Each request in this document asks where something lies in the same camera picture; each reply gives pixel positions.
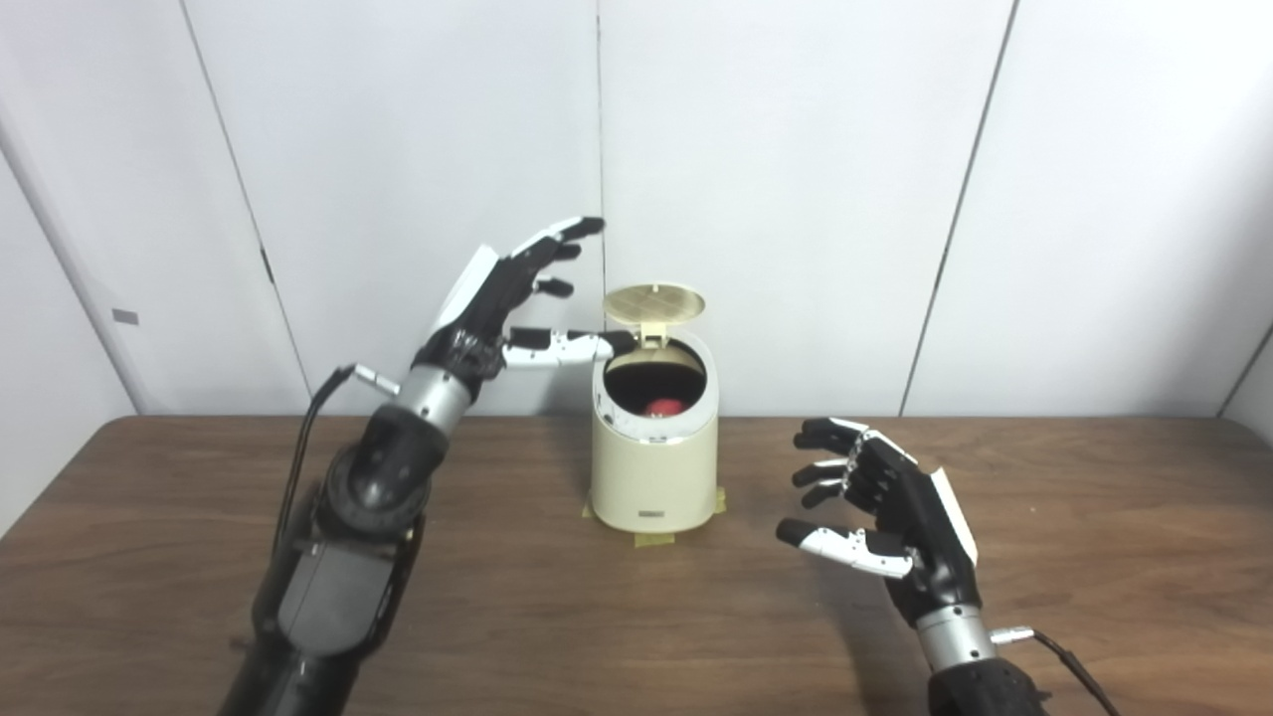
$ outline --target wooden table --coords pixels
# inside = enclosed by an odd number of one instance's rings
[[[106,426],[0,541],[0,713],[214,713],[248,638],[295,418]],[[1076,651],[1125,715],[1273,712],[1273,451],[1221,420],[880,419],[946,465],[990,626]],[[778,543],[796,419],[721,426],[728,511],[675,545],[580,517],[588,426],[475,418],[351,715],[922,715],[878,580]],[[316,427],[306,474],[358,433]],[[813,519],[864,525],[849,506]],[[1032,643],[1007,656],[1097,713]]]

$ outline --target trash can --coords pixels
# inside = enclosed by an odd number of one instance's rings
[[[704,306],[666,283],[606,296],[606,315],[635,327],[639,344],[592,373],[592,511],[611,527],[679,533],[715,511],[715,364],[701,340],[672,329]]]

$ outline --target red ball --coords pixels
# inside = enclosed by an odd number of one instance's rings
[[[651,400],[645,406],[647,418],[668,418],[685,412],[685,404],[675,397],[659,397]]]

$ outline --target trash can lid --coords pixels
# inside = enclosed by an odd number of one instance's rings
[[[707,302],[689,287],[647,283],[611,290],[602,306],[620,324],[676,325],[701,313]]]

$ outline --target masking tape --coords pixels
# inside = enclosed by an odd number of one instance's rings
[[[658,547],[661,544],[672,544],[676,541],[675,534],[666,535],[633,535],[633,547]]]

